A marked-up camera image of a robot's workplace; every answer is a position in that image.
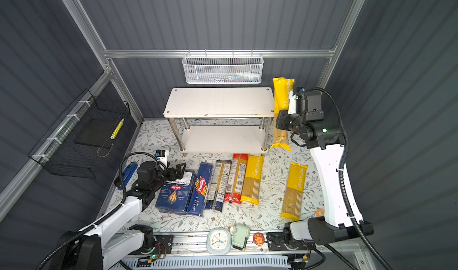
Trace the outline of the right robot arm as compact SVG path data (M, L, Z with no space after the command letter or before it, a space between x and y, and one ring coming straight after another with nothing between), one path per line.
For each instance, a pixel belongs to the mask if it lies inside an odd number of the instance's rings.
M355 201L345 161L348 138L342 120L326 118L320 88L298 89L289 94L289 107L281 110L276 127L298 135L302 147L310 150L323 192L324 215L289 222L283 228L287 244L301 240L318 245L359 238L374 233L373 225L363 219Z

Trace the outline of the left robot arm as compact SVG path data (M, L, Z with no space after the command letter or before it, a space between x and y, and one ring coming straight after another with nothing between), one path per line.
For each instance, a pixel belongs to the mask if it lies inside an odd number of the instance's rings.
M68 231L61 236L56 249L46 260L50 269L108 270L134 251L154 251L157 242L152 227L136 224L119 237L115 234L148 208L166 182L183 178L186 166L186 163L181 163L163 169L156 161L140 164L138 178L124 202L80 231Z

